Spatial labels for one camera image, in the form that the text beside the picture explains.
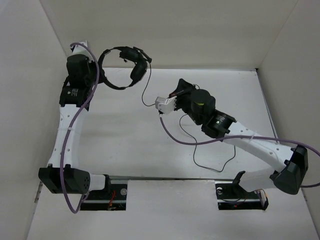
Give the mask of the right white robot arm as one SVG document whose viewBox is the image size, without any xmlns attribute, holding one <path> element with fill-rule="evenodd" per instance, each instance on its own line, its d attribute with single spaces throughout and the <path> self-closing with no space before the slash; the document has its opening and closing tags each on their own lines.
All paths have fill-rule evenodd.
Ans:
<svg viewBox="0 0 320 240">
<path fill-rule="evenodd" d="M 289 195 L 299 192 L 308 170 L 308 151 L 304 146 L 290 147 L 279 140 L 263 139 L 234 117 L 217 110 L 216 99 L 207 90 L 182 78 L 169 97 L 175 100 L 174 110 L 182 110 L 209 138 L 238 147 L 269 165 L 263 170 L 239 171 L 231 185 L 235 196 L 269 188 Z"/>
</svg>

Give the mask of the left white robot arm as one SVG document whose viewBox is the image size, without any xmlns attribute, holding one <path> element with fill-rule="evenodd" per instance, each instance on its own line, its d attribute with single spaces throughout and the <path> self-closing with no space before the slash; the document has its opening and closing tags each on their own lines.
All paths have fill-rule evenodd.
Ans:
<svg viewBox="0 0 320 240">
<path fill-rule="evenodd" d="M 100 198 L 111 195 L 112 186 L 106 174 L 92 174 L 79 169 L 77 157 L 87 102 L 94 87 L 97 68 L 84 54 L 67 58 L 68 75 L 59 98 L 59 126 L 55 145 L 47 167 L 41 167 L 38 177 L 53 194 L 86 194 L 94 191 Z"/>
</svg>

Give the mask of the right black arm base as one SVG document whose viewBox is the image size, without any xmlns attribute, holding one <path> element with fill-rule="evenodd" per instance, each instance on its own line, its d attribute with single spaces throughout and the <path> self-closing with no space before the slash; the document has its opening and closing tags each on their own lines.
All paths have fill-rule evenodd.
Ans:
<svg viewBox="0 0 320 240">
<path fill-rule="evenodd" d="M 244 190 L 240 185 L 240 179 L 245 171 L 240 171 L 232 181 L 216 181 L 215 192 L 217 206 L 221 211 L 236 210 L 262 210 L 269 206 L 268 196 L 263 189 L 250 192 Z"/>
</svg>

